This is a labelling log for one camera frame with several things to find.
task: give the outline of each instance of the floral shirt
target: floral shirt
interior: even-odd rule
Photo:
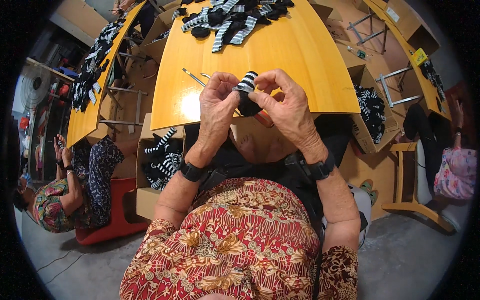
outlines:
[[[445,149],[433,183],[435,194],[454,199],[470,199],[475,189],[477,151],[460,147]]]
[[[60,202],[60,196],[68,194],[66,178],[54,180],[38,189],[33,206],[33,217],[43,229],[60,233],[76,228],[90,227],[92,212],[90,210],[90,198],[85,193],[86,180],[82,175],[79,175],[78,181],[84,194],[84,203],[70,216],[65,215]]]
[[[311,299],[319,240],[284,186],[228,179],[200,194],[179,230],[152,221],[125,271],[121,299]],[[357,254],[323,254],[319,299],[357,298]]]

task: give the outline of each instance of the black pants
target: black pants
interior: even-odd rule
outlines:
[[[450,121],[436,113],[431,113],[427,117],[420,104],[416,103],[408,109],[403,129],[405,136],[410,140],[413,140],[417,133],[420,136],[425,152],[428,187],[432,191],[435,175],[442,163],[443,150],[453,144]]]
[[[315,119],[314,123],[329,153],[334,156],[336,166],[339,167],[348,143],[352,138],[353,121],[351,117],[349,115],[321,115]],[[185,146],[187,151],[197,141],[199,129],[200,124],[185,126]],[[238,152],[232,140],[227,138],[212,159],[212,165],[225,168],[250,166],[242,173],[234,173],[232,177],[256,177],[277,182],[290,189],[302,201],[312,220],[318,217],[321,218],[321,215],[323,215],[316,184],[308,185],[301,182],[300,177],[292,174],[285,166],[284,159],[275,163],[251,165]]]
[[[130,36],[133,33],[134,27],[140,24],[140,31],[142,36],[145,38],[152,28],[153,23],[155,21],[155,8],[150,4],[150,2],[145,3],[142,9],[138,12],[138,15],[135,17],[135,20],[130,25],[128,29],[127,35]],[[127,53],[127,41],[123,40],[119,47],[119,52]],[[122,63],[125,65],[125,57],[120,55],[120,59]],[[145,57],[145,61],[149,61],[152,58],[150,56]],[[122,79],[123,72],[120,66],[120,63],[117,58],[115,58],[115,68],[114,68],[114,79]]]

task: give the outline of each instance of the red floral dress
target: red floral dress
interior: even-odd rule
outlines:
[[[319,240],[284,186],[253,178],[201,194],[180,230],[154,220],[125,271],[121,299],[310,299]],[[356,299],[357,254],[323,254],[319,299]]]

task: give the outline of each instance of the pink floral top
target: pink floral top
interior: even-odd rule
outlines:
[[[433,190],[435,194],[448,198],[470,199],[476,175],[477,151],[460,147],[445,149]]]

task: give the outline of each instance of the cardboard box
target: cardboard box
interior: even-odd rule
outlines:
[[[352,0],[352,3],[356,9],[368,14],[368,5],[363,0]]]
[[[335,8],[331,0],[308,0],[308,2],[324,23],[326,19],[343,21],[342,15]]]
[[[140,134],[140,140],[138,141],[137,148],[137,164],[135,172],[135,181],[137,186],[137,215],[147,218],[149,220],[153,219],[155,203],[158,200],[158,196],[162,191],[154,190],[150,187],[150,182],[148,182],[143,170],[142,164],[148,162],[149,155],[145,154],[144,150],[146,148],[155,147],[155,141],[153,134],[158,134],[159,136],[164,136],[169,128],[160,129],[151,131],[150,130],[150,120],[152,114],[146,114],[144,119],[144,125],[142,126],[142,132]],[[184,140],[185,131],[183,126],[177,126],[177,132],[172,136],[172,138]],[[185,155],[185,143],[183,144],[183,154]]]
[[[158,64],[162,60],[163,50],[167,44],[167,39],[163,38],[159,41],[152,43],[161,33],[168,30],[168,27],[163,23],[160,17],[157,17],[150,28],[147,36],[144,38],[144,41],[140,44],[140,49],[143,53],[153,58]]]
[[[405,1],[390,0],[384,11],[415,50],[423,48],[431,55],[440,47],[430,28]]]
[[[161,14],[158,15],[158,17],[162,20],[162,22],[168,27],[168,28],[172,28],[172,25],[173,25],[173,20],[172,20],[172,17],[173,17],[173,12],[176,11],[177,9],[180,8],[180,5],[176,5],[172,8],[170,8],[169,10],[167,10],[166,12],[163,12]]]
[[[354,84],[359,84],[364,88],[373,87],[373,89],[377,92],[380,99],[384,101],[385,110],[384,115],[387,120],[384,122],[385,124],[385,131],[380,140],[379,144],[375,144],[373,142],[370,133],[368,132],[367,126],[363,122],[360,114],[353,114],[353,135],[357,139],[360,147],[365,153],[377,153],[380,152],[383,147],[385,147],[388,143],[390,143],[395,136],[400,132],[400,127],[395,120],[393,115],[392,109],[388,106],[388,101],[386,100],[383,92],[380,90],[377,82],[373,78],[372,74],[368,71],[366,65],[358,65],[347,68],[348,73],[352,79]]]

